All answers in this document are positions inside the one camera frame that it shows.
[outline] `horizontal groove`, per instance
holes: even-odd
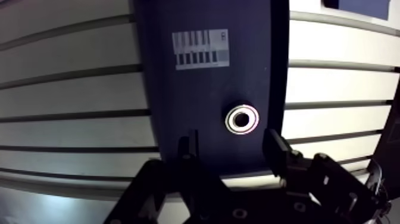
[[[32,153],[159,153],[158,147],[31,147],[0,145],[0,151]]]
[[[351,28],[363,29],[377,33],[383,33],[392,36],[400,36],[400,30],[390,27],[372,24],[364,21],[354,20],[351,18],[337,17],[334,15],[323,15],[316,13],[304,13],[298,11],[290,12],[291,20],[308,21],[314,23],[326,23],[332,25],[346,26]]]
[[[84,77],[106,76],[122,73],[142,72],[141,64],[129,64],[124,66],[103,67],[78,71],[67,71],[63,73],[47,74],[43,76],[19,79],[0,83],[0,90],[16,88],[21,86],[35,85],[47,82],[56,82],[69,79],[79,79]]]
[[[332,140],[340,140],[340,139],[346,139],[346,138],[356,138],[356,137],[363,137],[363,136],[369,136],[369,135],[377,135],[377,134],[380,134],[381,131],[382,130],[369,130],[367,132],[354,132],[354,133],[345,133],[345,134],[340,134],[340,135],[289,139],[289,140],[287,140],[287,142],[289,144],[303,144],[303,143],[311,143],[311,142],[332,141]]]
[[[112,110],[112,111],[94,111],[81,113],[64,114],[43,114],[20,117],[2,117],[0,123],[18,123],[18,122],[44,122],[50,120],[77,120],[77,119],[100,119],[114,117],[143,117],[150,116],[149,109],[138,110]]]
[[[364,64],[364,63],[351,63],[351,62],[343,62],[343,61],[289,60],[289,67],[395,72],[395,68],[392,66],[381,66],[381,65],[377,65],[377,64]]]
[[[43,178],[74,179],[83,181],[132,181],[133,177],[116,176],[88,176],[88,175],[69,175],[60,173],[44,173],[26,170],[14,170],[0,167],[0,172],[14,173],[19,175],[40,176]]]
[[[343,164],[355,163],[355,162],[364,161],[364,160],[370,160],[371,158],[372,158],[372,155],[368,155],[368,156],[364,156],[364,157],[351,158],[349,160],[338,161],[338,163],[340,165],[343,165]]]
[[[342,108],[342,107],[370,107],[380,105],[391,105],[392,100],[376,101],[342,101],[342,102],[290,102],[285,104],[285,110]]]
[[[115,26],[133,22],[133,15],[118,15],[108,18],[100,18],[97,20],[85,21],[82,23],[71,24],[68,26],[57,27],[51,30],[46,30],[39,33],[23,36],[8,42],[0,43],[0,51],[5,51],[11,48],[22,46],[28,43],[33,43],[47,38],[54,38],[56,36],[66,35],[69,33],[81,32],[84,30],[97,29],[107,26]]]
[[[4,178],[0,179],[0,187],[43,195],[100,201],[117,201],[124,192],[123,189],[99,189],[68,184],[15,181]]]

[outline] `metal grommet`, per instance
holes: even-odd
[[[225,126],[235,135],[245,135],[257,127],[259,120],[260,116],[254,107],[242,104],[227,113]]]
[[[244,209],[235,209],[232,212],[232,216],[236,219],[246,219],[247,217],[247,211]]]

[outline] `metal ring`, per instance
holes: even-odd
[[[236,123],[237,116],[244,114],[248,117],[248,123],[240,126]],[[245,135],[252,132],[258,125],[260,117],[257,110],[250,105],[238,105],[231,109],[225,117],[226,128],[236,135]]]

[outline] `screw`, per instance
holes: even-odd
[[[235,209],[235,210],[232,212],[232,216],[233,216],[234,218],[237,218],[237,219],[246,219],[246,217],[247,217],[247,211],[244,210],[244,209]]]
[[[113,219],[110,224],[122,224],[122,222],[118,219]]]
[[[376,198],[375,196],[372,196],[372,197],[371,197],[371,200],[372,200],[375,204],[378,204],[378,203],[379,203],[378,198]]]
[[[300,154],[300,152],[299,151],[297,151],[297,150],[292,150],[292,155],[294,155],[294,156],[298,156],[299,154]]]
[[[318,153],[318,155],[323,159],[328,158],[328,156],[325,153]]]
[[[281,180],[279,180],[279,185],[280,185],[282,188],[285,188],[285,187],[286,187],[286,184],[287,184],[286,179],[281,178]]]
[[[301,203],[301,202],[296,202],[293,207],[295,208],[296,211],[299,212],[305,212],[305,204]]]

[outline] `white label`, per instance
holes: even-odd
[[[172,33],[176,70],[229,66],[227,29]]]

